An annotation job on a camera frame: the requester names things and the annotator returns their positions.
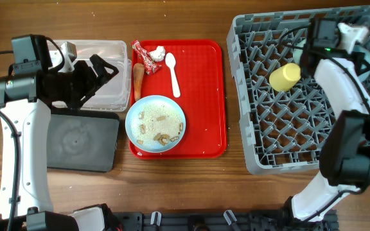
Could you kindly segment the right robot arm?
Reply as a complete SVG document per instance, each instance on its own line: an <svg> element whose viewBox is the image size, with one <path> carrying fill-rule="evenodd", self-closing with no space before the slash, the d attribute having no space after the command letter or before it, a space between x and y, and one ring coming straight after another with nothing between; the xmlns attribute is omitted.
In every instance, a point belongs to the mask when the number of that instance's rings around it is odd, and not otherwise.
<svg viewBox="0 0 370 231"><path fill-rule="evenodd" d="M320 150L319 172L284 205L286 230L311 227L348 195L370 186L370 95L362 80L370 73L370 53L357 47L369 29L329 18L310 19L299 66L323 89L335 123Z"/></svg>

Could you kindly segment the white plastic spoon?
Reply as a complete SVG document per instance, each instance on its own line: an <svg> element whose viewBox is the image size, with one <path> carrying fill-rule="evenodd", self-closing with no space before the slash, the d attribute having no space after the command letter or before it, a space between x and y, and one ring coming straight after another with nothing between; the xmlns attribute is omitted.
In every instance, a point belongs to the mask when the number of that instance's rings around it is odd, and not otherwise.
<svg viewBox="0 0 370 231"><path fill-rule="evenodd" d="M170 70L173 96L175 98L179 98L181 96L181 90L180 90L179 83L178 83L176 73L175 73L176 59L175 59L175 57L172 53L167 53L166 54L165 63L166 63L166 66Z"/></svg>

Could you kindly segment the red snack wrapper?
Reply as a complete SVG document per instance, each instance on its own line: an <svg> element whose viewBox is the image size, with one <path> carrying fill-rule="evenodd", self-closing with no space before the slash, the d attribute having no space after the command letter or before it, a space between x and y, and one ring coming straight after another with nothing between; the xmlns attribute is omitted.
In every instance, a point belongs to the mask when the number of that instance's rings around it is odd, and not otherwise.
<svg viewBox="0 0 370 231"><path fill-rule="evenodd" d="M142 58L143 65L145 68L145 73L147 75L151 75L162 69L162 65L156 64L147 53L146 49L144 49L140 41L135 40L131 42L132 49L135 51L135 53L138 55L138 57Z"/></svg>

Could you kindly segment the light blue plate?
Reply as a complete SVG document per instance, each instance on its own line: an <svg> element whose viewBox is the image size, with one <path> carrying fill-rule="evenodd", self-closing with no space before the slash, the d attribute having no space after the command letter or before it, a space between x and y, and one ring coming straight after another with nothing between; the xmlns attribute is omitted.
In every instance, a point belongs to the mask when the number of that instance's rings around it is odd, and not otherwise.
<svg viewBox="0 0 370 231"><path fill-rule="evenodd" d="M184 137L186 118L174 100L146 96L130 107L125 130L135 147L148 153L163 153L176 147Z"/></svg>

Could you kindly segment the yellow plastic cup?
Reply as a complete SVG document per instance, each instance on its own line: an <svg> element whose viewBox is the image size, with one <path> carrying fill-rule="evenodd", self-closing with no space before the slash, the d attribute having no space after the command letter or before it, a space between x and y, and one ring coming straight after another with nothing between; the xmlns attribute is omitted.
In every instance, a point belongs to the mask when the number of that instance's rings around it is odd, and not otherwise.
<svg viewBox="0 0 370 231"><path fill-rule="evenodd" d="M278 91L290 90L301 79L301 68L295 63L286 64L271 73L270 86Z"/></svg>

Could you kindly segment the white tissue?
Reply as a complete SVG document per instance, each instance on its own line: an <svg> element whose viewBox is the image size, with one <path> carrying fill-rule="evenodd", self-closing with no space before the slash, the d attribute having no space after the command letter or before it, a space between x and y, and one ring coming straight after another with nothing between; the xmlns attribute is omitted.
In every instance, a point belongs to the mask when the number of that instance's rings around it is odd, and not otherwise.
<svg viewBox="0 0 370 231"><path fill-rule="evenodd" d="M150 56L150 58L154 61L154 62L161 62L164 60L165 58L165 55L166 55L166 51L165 51L165 48L164 46L157 46L155 50L153 51L150 51L148 53L148 55Z"/></svg>

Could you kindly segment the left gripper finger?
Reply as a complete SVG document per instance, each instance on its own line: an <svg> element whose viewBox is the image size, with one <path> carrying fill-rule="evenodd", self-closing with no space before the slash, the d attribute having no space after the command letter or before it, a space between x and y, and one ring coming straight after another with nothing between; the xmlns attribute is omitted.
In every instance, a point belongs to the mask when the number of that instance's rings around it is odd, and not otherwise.
<svg viewBox="0 0 370 231"><path fill-rule="evenodd" d="M106 62L98 55L92 55L89 60L92 63L92 68L97 74L97 80L111 80L119 73L117 67Z"/></svg>
<svg viewBox="0 0 370 231"><path fill-rule="evenodd" d="M116 74L101 74L97 77L89 76L73 84L72 108L81 108L96 92L108 83Z"/></svg>

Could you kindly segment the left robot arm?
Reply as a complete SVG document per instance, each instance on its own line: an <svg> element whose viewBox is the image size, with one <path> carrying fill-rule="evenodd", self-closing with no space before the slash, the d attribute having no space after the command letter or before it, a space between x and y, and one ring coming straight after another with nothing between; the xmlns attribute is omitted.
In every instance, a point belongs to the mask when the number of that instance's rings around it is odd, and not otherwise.
<svg viewBox="0 0 370 231"><path fill-rule="evenodd" d="M71 110L81 108L118 69L93 55L64 72L67 58L53 65L48 49L52 43L44 35L14 37L15 62L0 77L0 230L122 230L106 204L69 215L53 210L46 157L51 106L62 101Z"/></svg>

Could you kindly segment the mint green bowl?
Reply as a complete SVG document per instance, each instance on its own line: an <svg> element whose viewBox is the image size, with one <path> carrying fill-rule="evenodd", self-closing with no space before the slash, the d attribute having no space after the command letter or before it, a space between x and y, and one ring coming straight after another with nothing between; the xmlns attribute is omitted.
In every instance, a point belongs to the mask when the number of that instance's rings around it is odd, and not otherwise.
<svg viewBox="0 0 370 231"><path fill-rule="evenodd" d="M304 39L303 41L301 41L300 43L298 43L298 47L303 47L306 43L306 39ZM354 51L360 51L360 52L365 52L365 53L370 53L366 48L362 47L360 44L356 44L354 46L354 49L353 49L353 52ZM300 63L300 59L301 59L301 55L302 55L302 50L301 49L293 49L293 59L294 59L294 62L296 64L299 65ZM358 77L358 79L360 81L365 81L368 77Z"/></svg>

